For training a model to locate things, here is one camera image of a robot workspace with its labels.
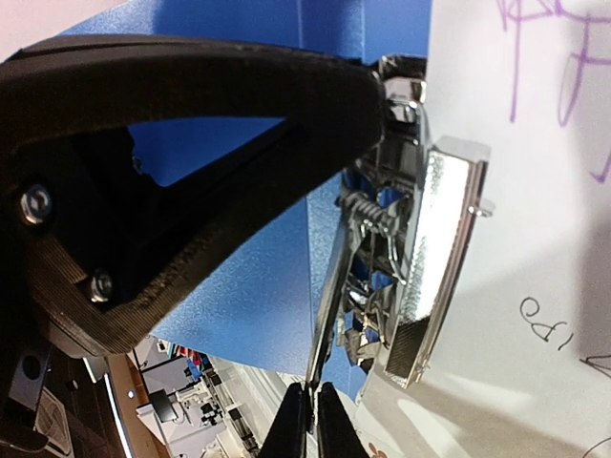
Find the right gripper slim right finger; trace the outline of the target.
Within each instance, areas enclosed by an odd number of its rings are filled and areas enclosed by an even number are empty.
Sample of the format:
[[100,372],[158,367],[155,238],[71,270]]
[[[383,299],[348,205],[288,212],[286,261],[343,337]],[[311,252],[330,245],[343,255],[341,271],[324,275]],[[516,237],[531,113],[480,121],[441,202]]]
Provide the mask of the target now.
[[293,383],[285,392],[278,412],[263,442],[260,457],[306,457],[306,434],[309,425],[309,392],[301,383]]

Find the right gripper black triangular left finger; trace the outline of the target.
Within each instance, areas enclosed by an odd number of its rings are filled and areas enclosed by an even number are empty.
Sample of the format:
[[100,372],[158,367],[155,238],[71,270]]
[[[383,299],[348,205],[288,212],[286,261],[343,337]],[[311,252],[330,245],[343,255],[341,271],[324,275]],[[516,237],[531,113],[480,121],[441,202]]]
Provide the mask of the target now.
[[[372,68],[215,40],[47,40],[1,67],[1,322],[74,358],[127,351],[241,245],[375,148]],[[168,187],[129,127],[277,125]]]

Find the blue folder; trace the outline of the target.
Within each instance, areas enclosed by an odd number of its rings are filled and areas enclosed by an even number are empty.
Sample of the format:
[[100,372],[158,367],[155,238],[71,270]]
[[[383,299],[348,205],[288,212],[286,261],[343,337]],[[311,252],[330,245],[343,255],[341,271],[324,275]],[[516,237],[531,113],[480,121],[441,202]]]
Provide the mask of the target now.
[[[130,1],[74,34],[163,34],[274,44],[359,58],[423,56],[428,1]],[[184,119],[131,131],[137,170],[168,186],[272,126]],[[162,339],[272,371],[303,374],[339,217],[332,178],[245,243],[156,328]]]

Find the hand drawn sketch paper sheet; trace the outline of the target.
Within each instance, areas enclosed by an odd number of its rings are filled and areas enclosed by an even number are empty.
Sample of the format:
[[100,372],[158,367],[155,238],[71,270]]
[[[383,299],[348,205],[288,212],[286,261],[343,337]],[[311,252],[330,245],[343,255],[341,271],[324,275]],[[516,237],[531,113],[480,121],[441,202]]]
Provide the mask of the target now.
[[374,457],[610,453],[610,5],[436,1],[436,135],[491,147],[480,219],[419,383],[372,372]]

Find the chrome lever arch clip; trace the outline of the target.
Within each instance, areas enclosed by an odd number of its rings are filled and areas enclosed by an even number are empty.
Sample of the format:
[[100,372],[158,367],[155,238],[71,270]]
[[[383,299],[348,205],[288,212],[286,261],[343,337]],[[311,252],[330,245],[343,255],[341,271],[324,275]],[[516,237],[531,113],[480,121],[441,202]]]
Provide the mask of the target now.
[[380,362],[407,388],[420,381],[453,299],[482,201],[490,150],[454,136],[433,138],[427,62],[405,55],[373,65],[310,59],[320,85],[350,121],[359,145],[342,176],[333,244],[305,377],[306,419],[323,410],[323,368],[334,346],[355,363]]

